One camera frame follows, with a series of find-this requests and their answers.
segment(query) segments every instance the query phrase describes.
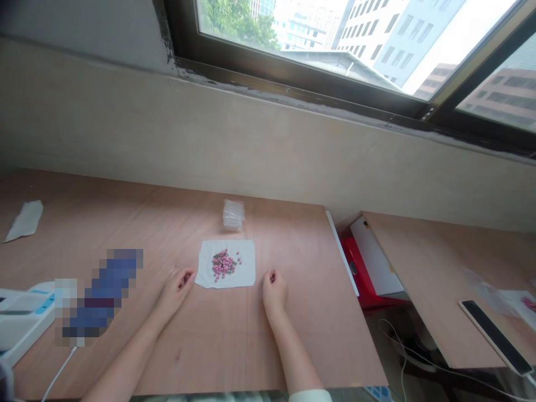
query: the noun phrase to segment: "white device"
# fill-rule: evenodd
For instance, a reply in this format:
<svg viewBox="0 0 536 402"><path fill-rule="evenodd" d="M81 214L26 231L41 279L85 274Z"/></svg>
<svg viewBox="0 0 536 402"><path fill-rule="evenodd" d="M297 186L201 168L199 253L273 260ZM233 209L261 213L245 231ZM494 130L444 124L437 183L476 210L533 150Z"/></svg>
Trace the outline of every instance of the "white device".
<svg viewBox="0 0 536 402"><path fill-rule="evenodd" d="M54 282L0 289L0 357L13 367L54 321Z"/></svg>

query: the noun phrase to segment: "hand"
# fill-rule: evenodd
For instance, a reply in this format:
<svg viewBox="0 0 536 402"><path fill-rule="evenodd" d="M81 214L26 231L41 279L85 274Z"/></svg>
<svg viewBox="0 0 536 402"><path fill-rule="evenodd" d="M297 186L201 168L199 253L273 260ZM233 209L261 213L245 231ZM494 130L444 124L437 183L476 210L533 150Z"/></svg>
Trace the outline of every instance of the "hand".
<svg viewBox="0 0 536 402"><path fill-rule="evenodd" d="M162 330L175 315L190 292L196 276L191 268L173 271L162 287L160 296L149 315L151 323Z"/></svg>
<svg viewBox="0 0 536 402"><path fill-rule="evenodd" d="M262 299L268 319L285 312L285 302L289 289L286 281L278 270L264 274L262 281Z"/></svg>

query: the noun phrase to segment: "wooden table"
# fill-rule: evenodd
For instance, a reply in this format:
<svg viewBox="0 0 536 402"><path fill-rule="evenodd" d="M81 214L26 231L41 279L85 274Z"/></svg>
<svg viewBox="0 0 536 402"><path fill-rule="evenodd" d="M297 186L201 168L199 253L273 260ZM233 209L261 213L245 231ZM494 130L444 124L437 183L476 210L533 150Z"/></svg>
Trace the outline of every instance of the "wooden table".
<svg viewBox="0 0 536 402"><path fill-rule="evenodd" d="M245 203L244 233L222 229L223 200ZM325 210L319 205L235 197L23 170L0 183L7 234L22 203L40 199L35 235L1 244L2 287L90 279L110 248L142 248L136 288L106 333L79 348L49 395L81 397L145 319L174 266L197 269L202 240L255 242L255 286L194 286L162 332L135 394L284 389L261 299L262 274L278 267L287 310L326 387L387 385ZM40 399L70 349L51 326L15 366L16 396Z"/></svg>
<svg viewBox="0 0 536 402"><path fill-rule="evenodd" d="M503 360L459 307L475 299L504 335L536 365L536 332L523 320L495 313L464 269L497 289L529 290L536 278L536 236L364 212L389 263L454 369L504 367Z"/></svg>

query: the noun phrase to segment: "smartphone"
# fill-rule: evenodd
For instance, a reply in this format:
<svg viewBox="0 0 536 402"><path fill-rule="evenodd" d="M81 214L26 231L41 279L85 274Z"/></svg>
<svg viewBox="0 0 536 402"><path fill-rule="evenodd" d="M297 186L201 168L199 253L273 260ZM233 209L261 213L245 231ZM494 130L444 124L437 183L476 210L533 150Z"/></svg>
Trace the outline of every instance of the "smartphone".
<svg viewBox="0 0 536 402"><path fill-rule="evenodd" d="M524 377L534 372L529 362L518 352L518 350L504 336L500 329L493 323L474 300L461 300L458 302L463 311L469 316L471 321L482 332L488 342L501 356L506 365L518 375Z"/></svg>

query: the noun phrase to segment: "tree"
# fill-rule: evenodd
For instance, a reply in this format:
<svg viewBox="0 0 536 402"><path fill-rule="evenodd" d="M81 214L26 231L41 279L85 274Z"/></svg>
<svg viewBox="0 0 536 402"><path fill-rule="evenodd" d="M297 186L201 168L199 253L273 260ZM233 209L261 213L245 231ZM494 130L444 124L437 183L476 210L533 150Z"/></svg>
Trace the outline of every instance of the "tree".
<svg viewBox="0 0 536 402"><path fill-rule="evenodd" d="M258 47L280 50L272 29L273 16L251 16L250 0L198 0L201 29L227 39Z"/></svg>

